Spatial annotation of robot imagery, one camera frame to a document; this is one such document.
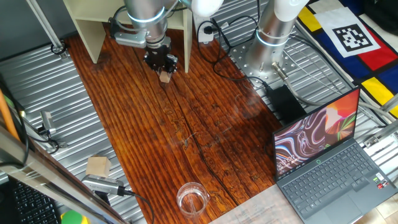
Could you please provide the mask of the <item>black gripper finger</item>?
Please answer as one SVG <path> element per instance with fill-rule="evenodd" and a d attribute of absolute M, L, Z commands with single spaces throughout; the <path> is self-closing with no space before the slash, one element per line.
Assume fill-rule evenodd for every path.
<path fill-rule="evenodd" d="M 145 57 L 144 61 L 150 67 L 150 69 L 152 71 L 154 71 L 158 75 L 160 75 L 160 73 L 162 71 L 162 64 L 159 61 L 157 61 L 156 59 L 153 59 L 151 57 Z"/>
<path fill-rule="evenodd" d="M 166 56 L 166 72 L 175 73 L 177 71 L 178 57 L 175 55 Z"/>

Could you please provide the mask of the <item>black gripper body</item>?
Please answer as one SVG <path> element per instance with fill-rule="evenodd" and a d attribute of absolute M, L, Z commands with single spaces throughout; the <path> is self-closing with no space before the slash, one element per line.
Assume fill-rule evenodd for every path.
<path fill-rule="evenodd" d="M 171 46 L 161 45 L 159 48 L 152 49 L 146 47 L 147 55 L 145 62 L 148 64 L 165 64 L 168 62 L 168 54 L 171 51 Z"/>

